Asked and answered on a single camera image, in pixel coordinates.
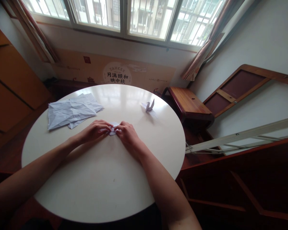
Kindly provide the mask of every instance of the pink curtain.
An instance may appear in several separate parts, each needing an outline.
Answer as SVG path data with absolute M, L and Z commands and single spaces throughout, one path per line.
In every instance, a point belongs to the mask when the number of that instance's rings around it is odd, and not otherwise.
M 24 3 L 21 0 L 7 0 L 7 2 L 14 11 L 30 41 L 33 43 L 40 59 L 47 63 L 58 62 L 58 56 L 55 54 L 40 28 L 37 26 L 36 21 Z
M 217 39 L 218 35 L 222 32 L 225 25 L 228 22 L 228 18 L 230 17 L 232 10 L 235 8 L 237 1 L 236 0 L 227 0 L 221 14 L 219 15 L 216 23 L 214 24 L 211 33 L 208 37 L 206 43 L 202 46 L 202 48 L 197 52 L 194 59 L 192 60 L 188 70 L 181 77 L 184 80 L 194 81 L 195 77 L 206 59 L 209 51 L 211 50 L 214 41 Z

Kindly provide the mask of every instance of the white wall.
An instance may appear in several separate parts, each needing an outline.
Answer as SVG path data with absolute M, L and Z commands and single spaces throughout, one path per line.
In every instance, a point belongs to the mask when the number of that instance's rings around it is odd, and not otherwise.
M 12 22 L 10 16 L 0 4 L 0 30 L 10 40 L 12 45 L 21 54 L 24 60 L 28 63 L 35 74 L 42 80 L 55 76 L 51 66 L 43 63 L 34 48 L 27 42 L 25 32 L 21 33 L 15 24 Z
M 191 90 L 204 101 L 240 65 L 288 74 L 288 0 L 262 0 L 222 51 L 207 63 Z M 218 138 L 288 118 L 288 85 L 271 80 L 217 117 Z
M 182 80 L 180 76 L 187 64 L 195 56 L 195 53 L 175 49 L 166 51 L 166 48 L 79 32 L 67 28 L 41 24 L 39 26 L 54 48 L 171 66 L 176 68 L 176 72 L 170 83 L 171 86 L 186 87 L 189 83 L 189 81 Z

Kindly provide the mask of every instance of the person's hand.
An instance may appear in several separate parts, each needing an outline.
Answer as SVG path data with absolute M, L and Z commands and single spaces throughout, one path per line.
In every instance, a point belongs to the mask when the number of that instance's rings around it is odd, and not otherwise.
M 114 128 L 114 130 L 116 131 L 116 135 L 118 135 L 118 137 L 125 145 L 134 147 L 141 141 L 136 131 L 134 130 L 133 125 L 126 121 L 122 121 L 118 126 Z
M 79 142 L 79 144 L 84 144 L 86 142 L 96 140 L 108 131 L 111 132 L 110 127 L 113 127 L 113 125 L 104 120 L 95 120 L 88 127 L 86 127 L 72 138 Z

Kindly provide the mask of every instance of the round white table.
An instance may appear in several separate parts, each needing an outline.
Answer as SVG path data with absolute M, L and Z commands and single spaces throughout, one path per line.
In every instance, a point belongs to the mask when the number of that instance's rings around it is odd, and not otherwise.
M 95 119 L 133 124 L 138 136 L 175 179 L 185 155 L 185 135 L 173 109 L 158 96 L 128 85 L 98 85 L 61 100 L 92 93 L 104 110 L 79 124 L 49 132 L 48 109 L 32 126 L 23 150 L 22 167 L 66 141 Z M 156 117 L 141 103 L 155 99 Z M 127 152 L 117 135 L 95 145 L 84 144 L 67 157 L 35 194 L 50 212 L 84 223 L 110 222 L 136 214 L 154 203 L 141 165 Z

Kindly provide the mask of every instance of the window pane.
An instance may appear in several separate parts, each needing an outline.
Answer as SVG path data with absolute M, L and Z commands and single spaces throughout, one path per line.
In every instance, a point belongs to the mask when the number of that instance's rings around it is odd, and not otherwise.
M 176 0 L 131 0 L 129 34 L 165 40 Z
M 73 0 L 79 24 L 120 31 L 119 0 Z
M 202 46 L 225 0 L 183 0 L 171 41 Z
M 63 0 L 22 0 L 29 11 L 68 20 Z

